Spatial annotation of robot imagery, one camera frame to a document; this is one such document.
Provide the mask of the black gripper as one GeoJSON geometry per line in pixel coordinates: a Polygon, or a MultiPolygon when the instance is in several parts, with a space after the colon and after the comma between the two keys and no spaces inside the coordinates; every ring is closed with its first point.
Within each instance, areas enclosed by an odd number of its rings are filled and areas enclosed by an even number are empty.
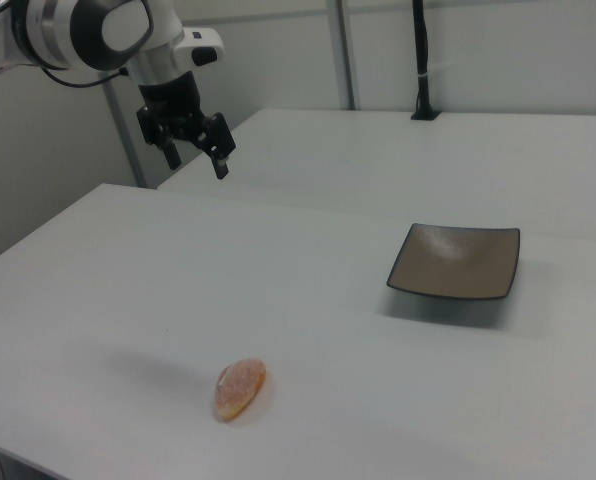
{"type": "Polygon", "coordinates": [[[160,150],[171,170],[182,164],[175,140],[200,146],[210,158],[216,177],[224,179],[236,144],[221,113],[205,116],[191,73],[160,85],[140,85],[144,105],[136,112],[145,142],[160,150]]]}

